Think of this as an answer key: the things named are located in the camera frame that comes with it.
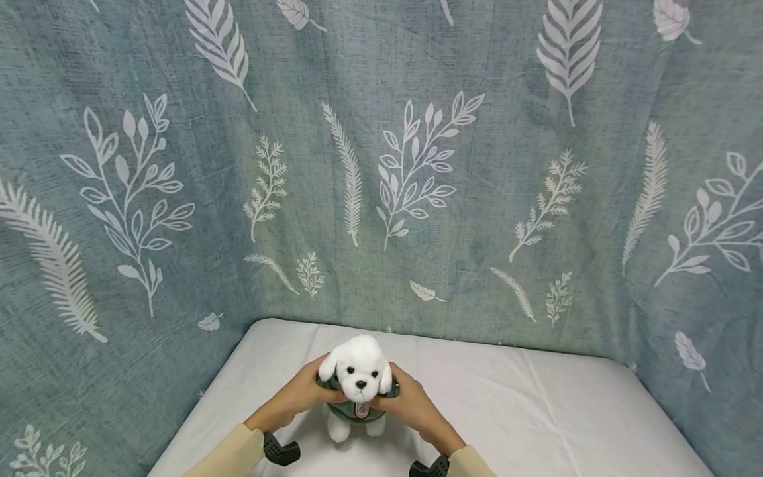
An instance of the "plush toy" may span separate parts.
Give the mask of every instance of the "plush toy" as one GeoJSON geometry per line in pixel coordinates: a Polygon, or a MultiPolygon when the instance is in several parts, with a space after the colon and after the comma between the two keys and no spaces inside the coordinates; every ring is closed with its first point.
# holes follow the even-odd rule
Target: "plush toy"
{"type": "Polygon", "coordinates": [[[368,334],[361,334],[334,348],[318,368],[318,385],[341,389],[348,402],[328,404],[328,430],[334,442],[343,442],[352,425],[365,425],[369,436],[380,436],[385,429],[385,413],[371,409],[369,401],[377,394],[388,398],[399,395],[398,384],[381,347],[368,334]]]}

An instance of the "curtain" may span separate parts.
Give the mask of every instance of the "curtain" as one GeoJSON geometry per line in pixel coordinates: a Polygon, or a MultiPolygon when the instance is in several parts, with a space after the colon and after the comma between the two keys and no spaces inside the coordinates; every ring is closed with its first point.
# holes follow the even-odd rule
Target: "curtain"
{"type": "Polygon", "coordinates": [[[277,316],[605,356],[758,475],[761,19],[0,0],[0,469],[145,475],[277,316]]]}

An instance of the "dog leg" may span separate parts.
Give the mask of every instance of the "dog leg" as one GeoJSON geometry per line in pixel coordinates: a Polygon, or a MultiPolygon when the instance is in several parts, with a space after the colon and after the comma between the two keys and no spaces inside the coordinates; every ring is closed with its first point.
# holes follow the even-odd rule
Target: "dog leg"
{"type": "Polygon", "coordinates": [[[342,421],[333,412],[329,412],[329,436],[336,443],[344,442],[349,437],[349,423],[342,421]]]}
{"type": "Polygon", "coordinates": [[[371,421],[365,425],[365,433],[371,437],[381,436],[384,433],[387,416],[381,416],[376,421],[371,421]]]}

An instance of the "dog face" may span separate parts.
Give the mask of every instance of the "dog face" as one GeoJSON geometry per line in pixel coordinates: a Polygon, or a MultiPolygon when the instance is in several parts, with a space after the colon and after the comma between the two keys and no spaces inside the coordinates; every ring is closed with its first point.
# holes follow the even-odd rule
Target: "dog face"
{"type": "Polygon", "coordinates": [[[392,369],[376,340],[361,334],[334,348],[320,364],[318,377],[328,381],[336,373],[347,398],[355,403],[371,401],[392,389],[392,369]]]}

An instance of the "hand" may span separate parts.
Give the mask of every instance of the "hand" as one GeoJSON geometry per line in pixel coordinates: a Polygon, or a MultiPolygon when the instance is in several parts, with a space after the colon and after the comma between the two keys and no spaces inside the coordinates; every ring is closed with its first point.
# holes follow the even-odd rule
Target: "hand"
{"type": "Polygon", "coordinates": [[[376,396],[371,400],[371,407],[393,414],[448,458],[456,450],[466,447],[461,436],[429,399],[421,383],[395,363],[389,363],[389,366],[400,385],[400,394],[396,398],[376,396]]]}
{"type": "Polygon", "coordinates": [[[265,404],[249,416],[244,425],[250,430],[259,429],[263,433],[275,432],[289,425],[297,414],[305,412],[323,403],[340,403],[347,401],[341,391],[321,388],[315,382],[318,367],[326,359],[328,353],[304,365],[297,374],[287,382],[265,404]]]}

